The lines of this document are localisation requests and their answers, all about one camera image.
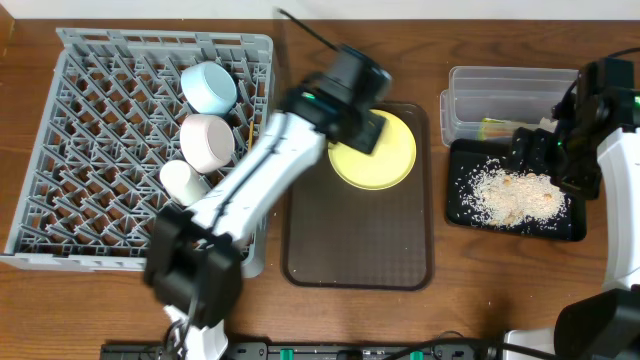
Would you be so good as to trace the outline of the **white tissue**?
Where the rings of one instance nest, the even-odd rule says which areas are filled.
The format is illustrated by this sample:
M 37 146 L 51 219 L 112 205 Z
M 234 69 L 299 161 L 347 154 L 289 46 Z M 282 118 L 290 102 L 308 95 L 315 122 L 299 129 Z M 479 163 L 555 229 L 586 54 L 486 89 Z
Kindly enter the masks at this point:
M 554 133 L 557 127 L 558 121 L 553 119 L 542 118 L 538 124 L 538 128 Z

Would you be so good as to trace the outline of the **yellow round plate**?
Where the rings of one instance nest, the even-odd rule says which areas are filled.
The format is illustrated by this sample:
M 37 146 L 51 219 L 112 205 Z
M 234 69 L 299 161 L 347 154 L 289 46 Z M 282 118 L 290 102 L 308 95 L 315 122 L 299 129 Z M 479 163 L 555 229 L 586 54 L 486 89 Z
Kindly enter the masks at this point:
M 384 190 L 399 184 L 411 172 L 417 157 L 416 140 L 410 128 L 396 115 L 383 110 L 372 113 L 385 125 L 371 154 L 347 145 L 330 145 L 328 156 L 337 175 L 363 190 Z

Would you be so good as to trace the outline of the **pink-rimmed white bowl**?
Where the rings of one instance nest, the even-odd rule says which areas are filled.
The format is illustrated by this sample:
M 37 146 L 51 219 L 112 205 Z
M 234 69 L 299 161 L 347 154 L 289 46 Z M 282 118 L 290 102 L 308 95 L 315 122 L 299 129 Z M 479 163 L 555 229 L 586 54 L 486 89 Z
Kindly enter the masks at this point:
M 201 174 L 227 165 L 235 152 L 231 127 L 215 115 L 187 116 L 180 127 L 179 140 L 186 162 Z

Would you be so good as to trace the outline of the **light blue bowl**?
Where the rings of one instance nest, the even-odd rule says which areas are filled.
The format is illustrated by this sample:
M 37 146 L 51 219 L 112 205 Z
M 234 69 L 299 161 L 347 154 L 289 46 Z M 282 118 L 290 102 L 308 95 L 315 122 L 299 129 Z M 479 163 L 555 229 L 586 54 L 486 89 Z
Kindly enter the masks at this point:
M 215 62 L 207 61 L 185 69 L 180 84 L 186 100 L 201 114 L 224 116 L 237 101 L 234 79 Z

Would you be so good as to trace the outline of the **white cup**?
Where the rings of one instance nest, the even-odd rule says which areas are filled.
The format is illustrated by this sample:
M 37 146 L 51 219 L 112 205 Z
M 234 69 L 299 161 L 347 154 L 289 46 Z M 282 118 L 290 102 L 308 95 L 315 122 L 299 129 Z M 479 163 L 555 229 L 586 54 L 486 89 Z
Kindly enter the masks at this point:
M 185 161 L 171 160 L 160 170 L 160 181 L 167 193 L 180 205 L 188 207 L 202 199 L 210 188 Z

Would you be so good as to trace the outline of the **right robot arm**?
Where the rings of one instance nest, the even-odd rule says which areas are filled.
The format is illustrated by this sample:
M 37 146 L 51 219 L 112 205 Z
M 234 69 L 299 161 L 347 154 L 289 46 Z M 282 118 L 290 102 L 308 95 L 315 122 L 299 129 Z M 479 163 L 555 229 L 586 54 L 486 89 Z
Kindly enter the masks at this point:
M 558 104 L 550 144 L 517 131 L 512 161 L 545 164 L 555 185 L 584 199 L 603 187 L 608 258 L 600 294 L 565 307 L 552 328 L 513 330 L 506 359 L 636 359 L 639 356 L 639 103 L 621 86 L 579 91 Z

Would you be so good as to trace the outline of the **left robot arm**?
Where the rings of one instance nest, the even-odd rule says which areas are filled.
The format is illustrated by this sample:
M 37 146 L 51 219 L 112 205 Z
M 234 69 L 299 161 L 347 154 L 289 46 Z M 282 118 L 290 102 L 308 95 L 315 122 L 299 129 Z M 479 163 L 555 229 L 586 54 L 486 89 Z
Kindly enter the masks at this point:
M 384 119 L 373 106 L 387 93 L 387 72 L 349 80 L 314 73 L 290 89 L 254 149 L 208 194 L 155 220 L 143 274 L 174 312 L 166 359 L 218 359 L 212 337 L 243 287 L 240 250 L 287 188 L 320 159 L 328 143 L 371 154 Z

